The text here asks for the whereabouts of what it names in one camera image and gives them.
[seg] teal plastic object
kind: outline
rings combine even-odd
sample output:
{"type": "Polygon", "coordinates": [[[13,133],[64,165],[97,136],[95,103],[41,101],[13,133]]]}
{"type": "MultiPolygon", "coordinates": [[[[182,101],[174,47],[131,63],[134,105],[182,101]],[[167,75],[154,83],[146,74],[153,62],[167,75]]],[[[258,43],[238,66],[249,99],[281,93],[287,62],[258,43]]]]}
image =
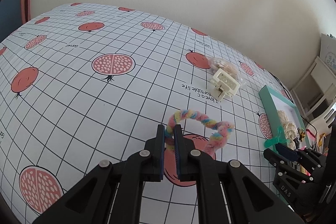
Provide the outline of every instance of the teal plastic object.
{"type": "Polygon", "coordinates": [[[281,137],[281,136],[284,136],[284,135],[285,135],[285,133],[284,133],[283,127],[282,126],[278,127],[278,134],[275,137],[273,137],[273,138],[271,138],[269,140],[266,140],[264,142],[265,148],[269,148],[269,147],[272,146],[273,151],[277,152],[277,150],[275,148],[275,145],[277,143],[286,143],[287,144],[289,142],[289,140],[281,137]]]}

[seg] table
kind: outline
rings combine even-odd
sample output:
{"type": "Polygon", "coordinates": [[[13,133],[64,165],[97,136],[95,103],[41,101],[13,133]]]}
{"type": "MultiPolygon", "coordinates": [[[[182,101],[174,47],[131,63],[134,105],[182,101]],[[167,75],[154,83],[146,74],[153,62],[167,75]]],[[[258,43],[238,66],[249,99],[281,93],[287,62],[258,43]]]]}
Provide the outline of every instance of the table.
{"type": "MultiPolygon", "coordinates": [[[[228,45],[160,16],[85,3],[32,19],[3,45],[1,194],[22,223],[32,223],[100,160],[116,163],[143,149],[179,109],[233,122],[216,159],[238,159],[276,192],[275,169],[262,155],[258,91],[284,91],[228,45]],[[214,100],[205,56],[235,64],[246,86],[232,99],[214,100]]],[[[200,149],[212,134],[193,120],[182,127],[200,149]]],[[[165,153],[161,183],[144,186],[141,223],[198,223],[196,186],[177,179],[172,159],[165,153]]]]}

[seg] mint green box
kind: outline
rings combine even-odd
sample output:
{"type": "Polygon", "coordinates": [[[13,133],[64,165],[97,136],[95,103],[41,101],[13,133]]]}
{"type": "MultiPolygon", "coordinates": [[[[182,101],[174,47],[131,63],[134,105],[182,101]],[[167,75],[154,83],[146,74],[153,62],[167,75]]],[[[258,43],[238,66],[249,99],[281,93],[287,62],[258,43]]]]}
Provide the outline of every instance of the mint green box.
{"type": "MultiPolygon", "coordinates": [[[[282,127],[277,110],[283,110],[286,112],[288,119],[294,121],[294,124],[305,130],[301,115],[298,108],[290,100],[285,98],[282,94],[275,91],[271,87],[265,85],[260,91],[259,96],[264,105],[266,115],[268,117],[269,125],[271,127],[273,137],[278,134],[278,127],[282,127]]],[[[281,139],[285,138],[285,134],[282,133],[281,139]]],[[[305,137],[305,146],[310,148],[308,136],[305,137]]]]}

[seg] metal rivet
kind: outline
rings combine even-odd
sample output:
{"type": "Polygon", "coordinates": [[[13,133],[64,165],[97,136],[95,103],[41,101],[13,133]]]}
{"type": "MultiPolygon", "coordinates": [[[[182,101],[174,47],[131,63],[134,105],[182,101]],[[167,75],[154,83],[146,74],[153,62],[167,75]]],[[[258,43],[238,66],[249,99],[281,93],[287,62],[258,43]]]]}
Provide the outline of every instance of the metal rivet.
{"type": "Polygon", "coordinates": [[[101,167],[101,168],[106,168],[106,167],[108,167],[110,165],[110,161],[109,160],[101,160],[100,162],[99,162],[99,166],[101,167]]]}
{"type": "Polygon", "coordinates": [[[230,165],[234,168],[237,168],[240,166],[240,162],[238,160],[231,160],[230,165]]]}
{"type": "Polygon", "coordinates": [[[198,157],[201,154],[201,152],[200,150],[194,149],[190,151],[190,154],[191,156],[198,157]]]}
{"type": "Polygon", "coordinates": [[[141,157],[148,157],[151,153],[148,150],[141,150],[139,154],[141,157]]]}

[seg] black cable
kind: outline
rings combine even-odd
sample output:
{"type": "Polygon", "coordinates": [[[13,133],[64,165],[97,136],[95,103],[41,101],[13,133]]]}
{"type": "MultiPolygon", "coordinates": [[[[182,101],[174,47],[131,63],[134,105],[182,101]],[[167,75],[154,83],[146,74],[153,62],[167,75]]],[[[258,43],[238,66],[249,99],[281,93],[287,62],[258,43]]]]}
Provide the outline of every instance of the black cable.
{"type": "MultiPolygon", "coordinates": [[[[282,86],[282,88],[283,88],[284,92],[286,93],[287,97],[289,98],[289,100],[290,100],[293,104],[295,104],[294,101],[293,101],[292,98],[291,98],[291,95],[290,95],[289,91],[287,91],[287,89],[283,86],[283,84],[281,83],[281,81],[280,81],[280,80],[279,80],[273,73],[271,73],[271,72],[269,72],[269,73],[270,73],[270,74],[274,77],[274,79],[277,80],[278,83],[282,86]]],[[[316,134],[315,134],[315,146],[312,148],[313,150],[315,150],[315,148],[316,148],[316,146],[317,146],[317,136],[318,136],[318,134],[317,134],[317,129],[316,129],[316,127],[313,126],[309,121],[307,121],[306,118],[304,118],[302,115],[300,115],[300,116],[301,116],[301,118],[304,119],[308,124],[310,124],[310,125],[315,129],[315,131],[316,131],[316,134]]]]}

